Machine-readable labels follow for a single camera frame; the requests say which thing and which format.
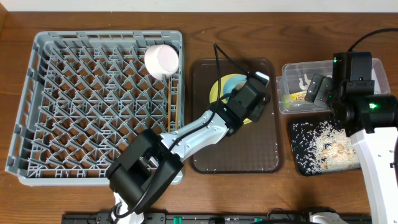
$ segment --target white cup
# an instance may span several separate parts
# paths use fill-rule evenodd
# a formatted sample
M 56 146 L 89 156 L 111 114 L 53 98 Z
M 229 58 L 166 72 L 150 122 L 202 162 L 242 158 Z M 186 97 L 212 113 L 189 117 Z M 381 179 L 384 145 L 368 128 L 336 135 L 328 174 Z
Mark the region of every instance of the white cup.
M 145 52 L 145 66 L 156 79 L 170 78 L 178 70 L 178 54 L 169 45 L 153 45 Z

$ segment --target light blue plate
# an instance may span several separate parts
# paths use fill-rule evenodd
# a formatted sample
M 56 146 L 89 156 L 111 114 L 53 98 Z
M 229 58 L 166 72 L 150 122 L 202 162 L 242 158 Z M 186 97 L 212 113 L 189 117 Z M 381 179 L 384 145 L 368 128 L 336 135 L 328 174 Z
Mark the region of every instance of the light blue plate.
M 232 90 L 235 88 L 235 86 L 241 82 L 246 82 L 245 75 L 236 75 L 230 78 L 224 85 L 223 94 L 225 95 L 228 93 L 232 93 Z

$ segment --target green connector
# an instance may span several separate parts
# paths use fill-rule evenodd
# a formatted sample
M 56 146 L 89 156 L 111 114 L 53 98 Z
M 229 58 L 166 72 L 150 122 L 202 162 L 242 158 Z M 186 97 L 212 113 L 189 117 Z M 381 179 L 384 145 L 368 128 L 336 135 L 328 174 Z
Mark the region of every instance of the green connector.
M 174 224 L 182 224 L 182 218 L 181 217 L 174 217 Z

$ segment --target black tray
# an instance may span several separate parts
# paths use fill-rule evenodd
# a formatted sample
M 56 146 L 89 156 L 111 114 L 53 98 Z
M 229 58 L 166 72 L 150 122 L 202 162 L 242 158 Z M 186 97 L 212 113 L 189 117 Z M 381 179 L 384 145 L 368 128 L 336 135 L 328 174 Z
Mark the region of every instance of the black tray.
M 302 141 L 302 132 L 301 130 L 304 130 L 304 133 L 308 132 L 308 131 L 313 131 L 319 123 L 324 122 L 324 121 L 329 121 L 331 124 L 334 125 L 335 129 L 340 130 L 341 128 L 341 123 L 337 122 L 333 116 L 328 113 L 328 114 L 313 114 L 309 117 L 304 117 L 304 118 L 298 118 L 298 119 L 294 119 L 292 121 L 289 122 L 288 124 L 288 130 L 289 130 L 289 141 L 290 141 L 290 145 L 292 148 L 292 153 L 293 153 L 293 158 L 295 160 L 295 165 L 297 167 L 297 170 L 300 174 L 304 175 L 304 176 L 314 176 L 314 175 L 321 175 L 321 174 L 333 174 L 336 172 L 344 172 L 344 171 L 348 171 L 348 170 L 356 170 L 356 169 L 360 169 L 360 168 L 353 168 L 353 169 L 345 169 L 345 170 L 339 170 L 339 171 L 331 171 L 331 172 L 317 172 L 317 173 L 312 173 L 312 174 L 308 174 L 305 171 L 307 170 L 307 168 L 309 168 L 309 164 L 301 164 L 299 163 L 300 158 L 304 158 L 306 155 L 308 156 L 312 156 L 312 153 L 309 153 L 308 151 L 306 151 L 306 148 L 308 147 L 308 142 L 303 142 L 304 144 L 300 144 L 300 142 Z M 301 125 L 300 128 L 295 128 L 293 129 L 293 125 L 296 123 L 308 123 L 306 125 Z

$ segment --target brown plastic tray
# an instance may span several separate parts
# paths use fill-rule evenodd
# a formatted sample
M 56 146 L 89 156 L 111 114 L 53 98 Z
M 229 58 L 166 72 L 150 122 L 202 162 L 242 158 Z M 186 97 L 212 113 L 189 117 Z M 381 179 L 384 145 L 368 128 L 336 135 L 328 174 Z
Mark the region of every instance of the brown plastic tray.
M 275 71 L 261 58 L 238 61 L 246 70 L 260 71 L 271 78 L 267 91 L 271 101 L 258 123 L 245 124 L 236 134 L 207 146 L 190 158 L 202 174 L 273 173 L 283 166 L 282 135 L 277 107 Z M 220 60 L 221 76 L 242 73 L 227 60 Z M 192 65 L 192 119 L 198 119 L 209 105 L 209 93 L 217 81 L 216 61 L 199 60 Z

